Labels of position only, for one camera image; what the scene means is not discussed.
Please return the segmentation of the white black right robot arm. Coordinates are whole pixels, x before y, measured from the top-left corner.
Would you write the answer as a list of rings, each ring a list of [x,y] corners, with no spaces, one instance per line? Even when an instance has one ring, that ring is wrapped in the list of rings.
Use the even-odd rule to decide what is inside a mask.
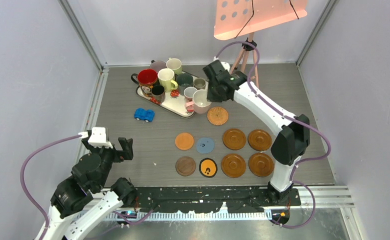
[[[275,136],[271,154],[276,163],[266,192],[271,203],[283,204],[293,188],[293,169],[310,144],[309,118],[283,109],[252,83],[250,77],[240,71],[230,73],[220,60],[214,60],[203,71],[209,82],[210,102],[235,101],[264,122]]]

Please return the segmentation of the pink handled floral mug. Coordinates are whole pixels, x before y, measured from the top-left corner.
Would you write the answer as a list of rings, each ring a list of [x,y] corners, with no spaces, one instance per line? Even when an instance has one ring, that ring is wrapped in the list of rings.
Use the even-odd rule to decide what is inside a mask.
[[[198,91],[198,89],[193,87],[193,86],[185,88],[185,90],[183,92],[185,102],[187,102],[187,103],[191,102],[193,100],[194,93],[196,93],[197,91]]]

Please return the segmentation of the dark brown wooden coaster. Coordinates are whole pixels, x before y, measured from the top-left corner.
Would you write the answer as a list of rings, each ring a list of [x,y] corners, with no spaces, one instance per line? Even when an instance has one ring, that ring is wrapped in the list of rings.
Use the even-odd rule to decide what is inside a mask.
[[[181,176],[190,176],[196,169],[196,162],[188,156],[183,156],[176,161],[175,170]]]

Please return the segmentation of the plain orange round coaster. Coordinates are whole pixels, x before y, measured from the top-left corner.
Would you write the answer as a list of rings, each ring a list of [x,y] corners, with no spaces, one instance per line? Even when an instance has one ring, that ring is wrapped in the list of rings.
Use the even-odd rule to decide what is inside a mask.
[[[190,133],[182,132],[175,138],[175,146],[180,150],[189,150],[193,144],[194,138]]]

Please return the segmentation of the glossy brown grooved wooden coaster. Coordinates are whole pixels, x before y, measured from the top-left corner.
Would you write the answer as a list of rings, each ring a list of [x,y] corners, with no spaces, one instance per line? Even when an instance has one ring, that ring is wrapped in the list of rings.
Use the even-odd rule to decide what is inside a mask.
[[[255,153],[248,161],[250,171],[258,177],[267,177],[274,171],[274,161],[265,153]]]

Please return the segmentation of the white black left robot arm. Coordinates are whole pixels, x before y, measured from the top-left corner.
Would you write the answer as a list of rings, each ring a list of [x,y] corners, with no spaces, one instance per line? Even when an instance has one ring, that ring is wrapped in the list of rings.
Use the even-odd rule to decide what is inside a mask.
[[[58,184],[50,200],[49,212],[44,213],[44,226],[36,239],[81,240],[113,210],[135,203],[136,188],[122,177],[81,219],[73,221],[93,200],[93,195],[101,192],[113,163],[133,159],[133,139],[120,137],[118,141],[121,150],[117,150],[109,141],[96,147],[90,144],[88,136],[82,138],[82,144],[89,153],[72,167],[71,176]]]

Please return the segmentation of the blue smiley foam coaster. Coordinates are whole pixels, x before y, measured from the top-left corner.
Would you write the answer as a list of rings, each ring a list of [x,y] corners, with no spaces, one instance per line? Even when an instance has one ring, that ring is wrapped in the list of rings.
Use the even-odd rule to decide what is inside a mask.
[[[196,143],[196,150],[200,154],[207,154],[214,150],[215,143],[214,140],[207,137],[201,137]]]

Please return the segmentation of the woven orange rattan coaster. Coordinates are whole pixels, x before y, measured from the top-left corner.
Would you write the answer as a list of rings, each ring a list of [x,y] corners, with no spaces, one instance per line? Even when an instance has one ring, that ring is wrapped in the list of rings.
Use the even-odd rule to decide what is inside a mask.
[[[229,114],[223,107],[213,107],[207,112],[207,119],[213,125],[221,126],[229,119]]]

